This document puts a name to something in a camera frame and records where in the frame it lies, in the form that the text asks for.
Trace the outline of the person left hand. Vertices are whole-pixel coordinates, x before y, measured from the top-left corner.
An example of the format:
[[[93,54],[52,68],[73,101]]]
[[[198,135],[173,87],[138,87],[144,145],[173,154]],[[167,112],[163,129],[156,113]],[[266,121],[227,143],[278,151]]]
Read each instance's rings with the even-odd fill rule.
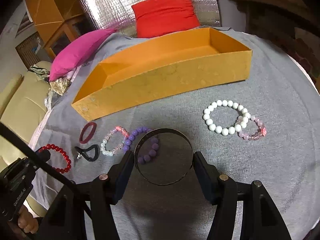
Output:
[[[22,205],[18,212],[17,224],[25,233],[35,234],[39,229],[39,224],[36,218]]]

